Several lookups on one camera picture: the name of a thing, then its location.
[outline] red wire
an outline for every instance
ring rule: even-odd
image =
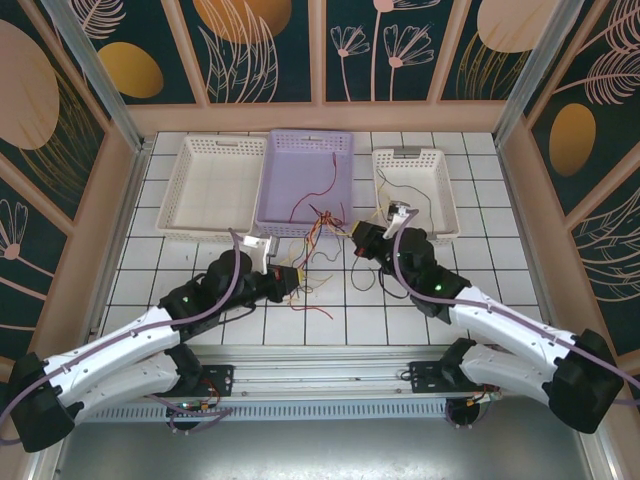
[[[338,165],[336,163],[336,154],[335,152],[333,153],[333,182],[331,182],[331,185],[329,186],[329,188],[327,188],[324,192],[322,193],[307,193],[304,197],[302,197],[300,200],[298,200],[298,203],[296,203],[295,207],[293,207],[293,210],[291,210],[291,216],[289,217],[289,223],[291,223],[291,220],[293,220],[293,214],[296,211],[296,208],[298,208],[300,206],[300,204],[306,199],[311,197],[312,195],[315,195],[316,197],[321,197],[322,195],[326,195],[327,193],[329,193],[329,191],[333,188],[333,186],[336,183],[336,178],[338,178]]]

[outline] leaf pattern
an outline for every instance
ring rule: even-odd
[[[574,239],[598,300],[640,297],[640,188],[619,207],[585,219]]]
[[[89,38],[106,40],[125,17],[122,0],[69,0],[82,30]]]
[[[246,3],[244,17],[229,0],[220,3],[219,11],[212,2],[202,1],[208,21],[220,35],[209,35],[198,27],[209,52],[206,87],[211,100],[270,102],[278,87],[278,55],[269,26],[262,18],[256,18]]]
[[[611,50],[593,64],[585,80],[591,103],[622,105],[640,87],[640,50],[620,53]]]
[[[640,48],[640,0],[618,0],[605,32],[607,42],[617,52]]]

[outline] purple plastic basket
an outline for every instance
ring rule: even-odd
[[[312,195],[295,209],[309,193],[324,192],[333,181],[333,154],[336,154],[336,182],[325,195]],[[256,225],[262,233],[280,237],[302,237],[318,219],[309,205],[329,210],[342,219],[345,229],[352,222],[353,135],[347,132],[317,130],[273,130],[267,141],[258,194]]]

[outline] metal frame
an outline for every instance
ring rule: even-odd
[[[551,20],[536,48],[529,56],[496,126],[495,142],[498,147],[511,135],[527,103],[542,81],[547,69],[560,51],[568,29],[580,13],[584,0],[562,0],[554,9]]]
[[[140,151],[142,135],[129,115],[124,100],[111,82],[93,44],[84,34],[69,2],[41,0],[41,3],[102,100],[104,107],[122,131],[127,143],[136,152]]]

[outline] white tiled floor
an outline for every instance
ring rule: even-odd
[[[103,334],[134,320],[173,288],[184,284],[229,248],[167,240],[155,229],[176,153],[186,132],[161,133],[131,222],[124,254],[104,313]],[[485,293],[532,318],[540,310],[502,170],[489,134],[358,132],[355,140],[354,217],[376,211],[371,152],[377,147],[431,147],[446,154],[461,224],[460,238],[435,249],[438,261]],[[302,242],[281,239],[273,263],[301,251]],[[193,339],[201,345],[447,345],[467,331],[425,318],[391,277],[377,281],[377,263],[356,259],[350,240],[322,238],[308,265],[308,286],[286,304],[258,302],[256,311]],[[228,312],[226,318],[241,311]]]

